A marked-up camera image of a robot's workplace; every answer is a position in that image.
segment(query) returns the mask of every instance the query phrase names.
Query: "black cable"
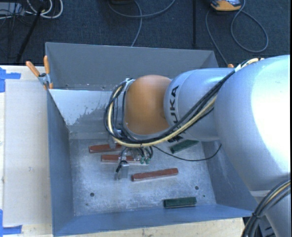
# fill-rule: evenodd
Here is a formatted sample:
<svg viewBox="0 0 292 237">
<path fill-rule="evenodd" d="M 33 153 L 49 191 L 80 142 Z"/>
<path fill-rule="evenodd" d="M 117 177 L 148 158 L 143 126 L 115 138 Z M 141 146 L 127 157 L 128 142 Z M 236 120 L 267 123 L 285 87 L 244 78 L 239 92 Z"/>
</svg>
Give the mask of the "black cable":
<svg viewBox="0 0 292 237">
<path fill-rule="evenodd" d="M 180 159 L 180 160 L 185 160 L 185 161 L 203 161 L 203 160 L 208 160 L 208 159 L 213 158 L 219 152 L 219 150 L 221 148 L 221 144 L 220 144 L 220 146 L 218 147 L 218 149 L 216 150 L 216 152 L 212 156 L 207 157 L 207 158 L 204 158 L 204 159 L 193 159 L 193 160 L 192 159 L 184 159 L 184 158 L 181 158 L 181 157 L 177 157 L 177 156 L 171 155 L 171 154 L 163 151 L 162 149 L 160 149 L 160 148 L 158 148 L 156 146 L 152 146 L 152 147 L 158 149 L 159 151 L 161 151 L 162 153 L 164 153 L 164 154 L 166 154 L 168 156 L 172 156 L 172 157 L 177 158 L 177 159 Z"/>
<path fill-rule="evenodd" d="M 218 91 L 219 89 L 221 88 L 221 86 L 235 73 L 235 70 L 232 70 L 229 74 L 227 74 L 223 79 L 221 79 L 219 82 L 216 83 L 216 85 L 214 85 L 214 87 L 209 90 L 176 124 L 174 124 L 172 127 L 169 128 L 168 131 L 164 132 L 162 135 L 159 135 L 157 136 L 156 138 L 152 138 L 152 139 L 147 139 L 147 140 L 137 140 L 137 139 L 134 139 L 134 138 L 131 138 L 131 136 L 129 136 L 129 133 L 126 132 L 125 130 L 125 127 L 124 125 L 122 124 L 122 127 L 121 127 L 121 130 L 123 132 L 123 135 L 125 134 L 125 138 L 123 136 L 121 137 L 116 137 L 114 133 L 112 133 L 109 128 L 108 128 L 108 125 L 107 125 L 107 112 L 108 112 L 108 109 L 111 105 L 111 103 L 114 101 L 115 97 L 119 96 L 119 94 L 121 93 L 121 91 L 118 92 L 117 96 L 114 96 L 113 98 L 111 98 L 111 101 L 109 102 L 109 104 L 107 105 L 106 109 L 105 109 L 105 112 L 104 112 L 104 125 L 107 129 L 107 131 L 114 137 L 118 138 L 118 139 L 121 139 L 122 141 L 124 142 L 127 142 L 127 143 L 148 143 L 148 142 L 153 142 L 155 140 L 159 140 L 159 139 L 162 139 L 166 136 L 168 136 L 169 134 L 171 134 L 176 128 L 178 128 L 196 109 L 196 113 L 198 113 L 203 107 L 204 105 L 212 98 L 212 96 L 214 96 Z"/>
<path fill-rule="evenodd" d="M 264 214 L 278 202 L 280 202 L 285 196 L 291 192 L 291 179 L 281 182 L 275 186 L 259 203 L 252 216 L 247 221 L 242 237 L 253 237 L 258 227 L 259 220 Z"/>
</svg>

